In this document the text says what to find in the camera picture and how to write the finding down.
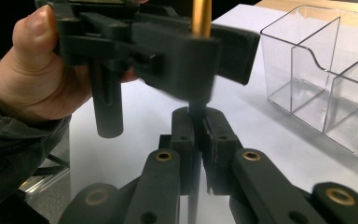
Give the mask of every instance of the dark gray sleeve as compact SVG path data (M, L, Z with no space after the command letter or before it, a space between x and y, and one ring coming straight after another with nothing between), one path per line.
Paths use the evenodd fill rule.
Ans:
M0 202L15 192L61 141L71 117L40 129L0 115Z

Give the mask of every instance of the white table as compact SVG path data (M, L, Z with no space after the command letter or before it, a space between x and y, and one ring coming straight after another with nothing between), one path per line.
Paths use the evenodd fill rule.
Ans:
M278 10L239 5L215 23L259 32L283 15ZM171 133L173 110L187 106L142 80L123 84L122 99L124 133L114 139L97 134L92 100L73 115L72 197L96 182L121 188L138 177L147 155L158 148L159 136ZM311 191L314 184L331 181L358 192L358 159L267 100L261 45L249 84L216 77L208 107L224 112L242 144L266 153L293 185ZM186 223L186 203L181 206L181 223ZM228 197L206 193L203 170L198 218L198 223L235 223Z

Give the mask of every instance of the clear plastic container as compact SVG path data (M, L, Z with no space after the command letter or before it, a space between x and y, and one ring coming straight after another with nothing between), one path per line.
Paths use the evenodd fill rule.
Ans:
M358 158L358 13L297 7L261 43L269 101Z

